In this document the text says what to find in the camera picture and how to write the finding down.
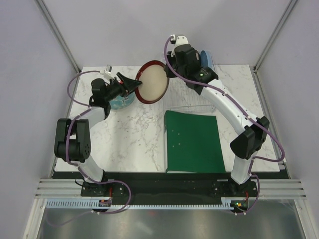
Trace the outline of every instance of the white wire rack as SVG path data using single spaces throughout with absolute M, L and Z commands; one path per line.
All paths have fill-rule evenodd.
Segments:
M 163 98 L 164 109 L 189 114 L 213 113 L 215 106 L 179 78 L 171 78 Z

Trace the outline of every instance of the tabletop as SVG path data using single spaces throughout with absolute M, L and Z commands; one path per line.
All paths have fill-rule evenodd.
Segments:
M 248 65 L 216 65 L 219 79 L 229 92 L 248 110 L 263 116 L 263 111 Z M 102 70 L 104 67 L 83 67 L 84 71 Z M 112 68 L 112 75 L 117 72 L 134 79 L 140 66 L 118 66 Z M 101 78 L 99 73 L 84 74 L 80 77 L 75 93 L 75 99 L 88 103 L 91 93 L 91 81 Z M 72 104 L 70 117 L 73 118 L 85 111 L 86 107 Z M 95 125 L 90 130 L 91 155 L 105 171 L 119 172 L 165 172 L 164 155 L 164 112 L 165 105 L 160 100 L 152 105 L 142 104 L 135 99 L 131 105 L 121 110 L 111 110 L 109 117 Z M 229 144 L 237 137 L 231 124 L 218 111 L 217 117 L 220 143 L 225 169 L 230 172 L 234 164 L 234 153 Z M 275 153 L 270 137 L 258 156 L 275 159 Z M 77 171 L 62 159 L 57 159 L 55 171 Z M 277 163 L 255 160 L 253 172 L 278 172 Z

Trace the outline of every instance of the gray wall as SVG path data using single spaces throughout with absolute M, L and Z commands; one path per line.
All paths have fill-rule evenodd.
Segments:
M 319 2 L 301 0 L 260 69 L 266 97 L 319 223 Z
M 23 235 L 75 74 L 33 0 L 0 3 L 0 238 Z
M 143 65 L 170 34 L 218 64 L 254 64 L 289 0 L 44 0 L 78 64 Z

